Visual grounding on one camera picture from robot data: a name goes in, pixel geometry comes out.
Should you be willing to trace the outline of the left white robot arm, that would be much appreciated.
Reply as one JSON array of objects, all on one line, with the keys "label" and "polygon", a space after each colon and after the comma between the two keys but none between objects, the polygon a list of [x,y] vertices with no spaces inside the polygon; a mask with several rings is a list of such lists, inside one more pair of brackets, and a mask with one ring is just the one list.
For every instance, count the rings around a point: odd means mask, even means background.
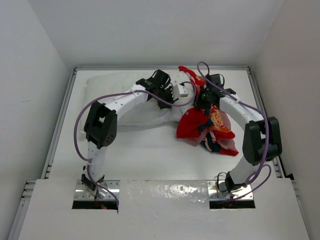
[{"label": "left white robot arm", "polygon": [[156,100],[159,109],[169,109],[188,91],[178,83],[172,83],[169,74],[158,69],[151,77],[141,78],[122,93],[113,93],[92,100],[84,110],[88,111],[83,130],[87,141],[87,165],[81,176],[82,183],[92,192],[104,181],[102,167],[106,151],[117,136],[121,117],[150,99]]}]

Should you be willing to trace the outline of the red patterned pillowcase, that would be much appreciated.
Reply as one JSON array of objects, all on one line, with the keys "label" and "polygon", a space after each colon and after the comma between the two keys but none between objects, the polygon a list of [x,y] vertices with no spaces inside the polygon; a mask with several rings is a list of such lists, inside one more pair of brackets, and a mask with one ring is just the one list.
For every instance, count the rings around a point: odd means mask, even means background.
[{"label": "red patterned pillowcase", "polygon": [[211,153],[226,156],[239,154],[230,120],[214,104],[207,109],[190,106],[178,122],[176,137],[194,146],[201,145]]}]

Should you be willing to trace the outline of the white pillow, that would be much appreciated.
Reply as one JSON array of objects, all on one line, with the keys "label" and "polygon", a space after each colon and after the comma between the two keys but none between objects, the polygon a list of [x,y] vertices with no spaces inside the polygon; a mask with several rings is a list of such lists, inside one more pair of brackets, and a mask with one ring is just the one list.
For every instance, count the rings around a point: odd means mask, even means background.
[{"label": "white pillow", "polygon": [[[83,105],[87,105],[92,100],[103,95],[115,93],[123,93],[128,91],[140,79],[148,79],[152,76],[152,70],[137,70],[137,71],[119,71],[108,73],[100,76],[93,76],[86,80],[86,88],[84,92]],[[173,85],[185,82],[184,86],[188,90],[188,96],[182,97],[175,103],[180,105],[187,103],[194,96],[194,89],[190,84],[188,75],[181,71],[168,70],[171,83]],[[133,109],[125,113],[119,120],[119,126],[134,126],[134,127],[150,127],[167,122],[179,122],[187,110],[193,107],[192,103],[186,106],[172,108],[158,107],[155,99],[141,103]]]}]

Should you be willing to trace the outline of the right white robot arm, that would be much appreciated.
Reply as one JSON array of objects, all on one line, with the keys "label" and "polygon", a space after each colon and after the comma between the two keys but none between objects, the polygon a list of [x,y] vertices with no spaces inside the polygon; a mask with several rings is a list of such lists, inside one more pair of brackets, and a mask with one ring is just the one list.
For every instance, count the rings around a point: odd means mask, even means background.
[{"label": "right white robot arm", "polygon": [[267,117],[261,110],[242,102],[231,88],[224,88],[225,80],[220,74],[207,74],[203,78],[205,86],[200,87],[194,102],[208,118],[200,128],[206,134],[202,143],[208,146],[211,143],[208,137],[217,138],[218,132],[226,126],[214,120],[223,113],[232,117],[244,131],[243,156],[217,185],[221,193],[230,193],[254,182],[267,162],[282,153],[280,124],[276,117]]}]

